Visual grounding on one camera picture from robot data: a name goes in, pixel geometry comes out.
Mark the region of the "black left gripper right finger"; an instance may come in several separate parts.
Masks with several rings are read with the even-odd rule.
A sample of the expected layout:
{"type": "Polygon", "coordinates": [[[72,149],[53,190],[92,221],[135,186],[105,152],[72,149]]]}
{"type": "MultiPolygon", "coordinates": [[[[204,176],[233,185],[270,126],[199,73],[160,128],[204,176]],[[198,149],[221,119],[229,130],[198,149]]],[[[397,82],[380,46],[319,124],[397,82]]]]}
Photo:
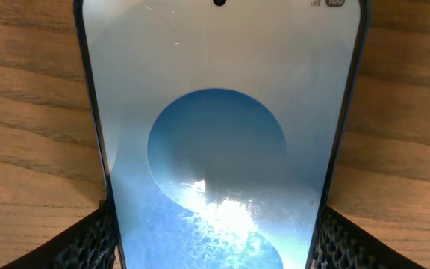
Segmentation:
{"type": "Polygon", "coordinates": [[[424,269],[328,207],[322,218],[312,269],[424,269]]]}

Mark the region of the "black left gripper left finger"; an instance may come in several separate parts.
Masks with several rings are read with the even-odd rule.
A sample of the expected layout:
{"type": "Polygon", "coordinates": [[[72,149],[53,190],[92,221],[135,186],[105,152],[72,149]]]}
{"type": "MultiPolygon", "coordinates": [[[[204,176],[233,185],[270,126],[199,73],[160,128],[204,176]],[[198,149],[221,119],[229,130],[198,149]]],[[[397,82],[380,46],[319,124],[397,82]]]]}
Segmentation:
{"type": "Polygon", "coordinates": [[[116,245],[110,205],[102,200],[93,213],[1,269],[112,269],[116,245]]]}

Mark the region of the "blue-screen Samsung smartphone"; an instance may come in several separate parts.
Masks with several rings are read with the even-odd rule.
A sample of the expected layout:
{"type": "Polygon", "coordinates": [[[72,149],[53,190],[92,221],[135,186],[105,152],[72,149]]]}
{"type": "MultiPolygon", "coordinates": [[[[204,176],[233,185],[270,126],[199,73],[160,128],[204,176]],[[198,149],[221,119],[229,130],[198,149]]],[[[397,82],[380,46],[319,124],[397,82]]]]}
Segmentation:
{"type": "Polygon", "coordinates": [[[370,4],[80,0],[123,268],[313,264],[370,4]]]}

